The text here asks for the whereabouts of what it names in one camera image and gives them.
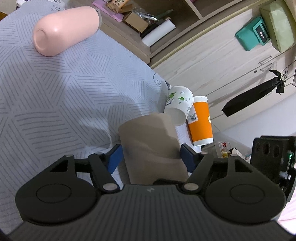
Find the white label sticker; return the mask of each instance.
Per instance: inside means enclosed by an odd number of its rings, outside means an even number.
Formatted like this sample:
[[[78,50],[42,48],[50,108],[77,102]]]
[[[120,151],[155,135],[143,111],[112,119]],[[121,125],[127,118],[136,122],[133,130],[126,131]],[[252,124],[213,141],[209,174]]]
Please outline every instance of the white label sticker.
[[[187,117],[188,124],[198,121],[197,114],[195,111],[194,106],[191,107],[188,117]]]

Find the white wall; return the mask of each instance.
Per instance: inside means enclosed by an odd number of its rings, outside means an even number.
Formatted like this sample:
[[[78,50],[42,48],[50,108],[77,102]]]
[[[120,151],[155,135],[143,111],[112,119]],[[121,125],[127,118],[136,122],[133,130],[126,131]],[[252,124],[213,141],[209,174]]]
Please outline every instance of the white wall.
[[[222,133],[217,133],[214,138],[221,134],[250,148],[253,139],[262,135],[289,136],[296,134],[296,94]]]

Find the teal box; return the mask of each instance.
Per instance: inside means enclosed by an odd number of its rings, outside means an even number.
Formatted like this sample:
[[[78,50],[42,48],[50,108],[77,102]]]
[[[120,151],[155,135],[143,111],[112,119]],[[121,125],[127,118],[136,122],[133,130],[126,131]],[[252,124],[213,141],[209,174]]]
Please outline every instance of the teal box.
[[[270,40],[261,16],[255,18],[251,23],[239,30],[235,37],[246,51],[250,51],[259,43],[265,45]]]

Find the tied black plastic bag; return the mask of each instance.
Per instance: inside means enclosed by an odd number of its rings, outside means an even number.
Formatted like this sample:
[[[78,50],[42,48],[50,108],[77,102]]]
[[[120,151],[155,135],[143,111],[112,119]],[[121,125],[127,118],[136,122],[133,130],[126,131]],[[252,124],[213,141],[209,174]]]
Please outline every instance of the tied black plastic bag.
[[[246,108],[247,106],[253,104],[257,100],[263,98],[265,95],[270,93],[274,88],[276,88],[277,93],[283,93],[284,81],[281,78],[281,73],[278,72],[277,70],[270,70],[270,72],[273,72],[276,75],[276,77],[228,101],[222,109],[223,113],[226,116],[231,116],[236,112],[242,110],[243,108]]]

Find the orange box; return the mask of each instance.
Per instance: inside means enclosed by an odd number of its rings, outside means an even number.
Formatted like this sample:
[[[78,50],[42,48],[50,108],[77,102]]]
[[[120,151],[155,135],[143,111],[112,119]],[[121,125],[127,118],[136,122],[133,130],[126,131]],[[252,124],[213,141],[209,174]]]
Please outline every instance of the orange box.
[[[213,131],[207,97],[195,96],[187,122],[194,146],[213,143]]]

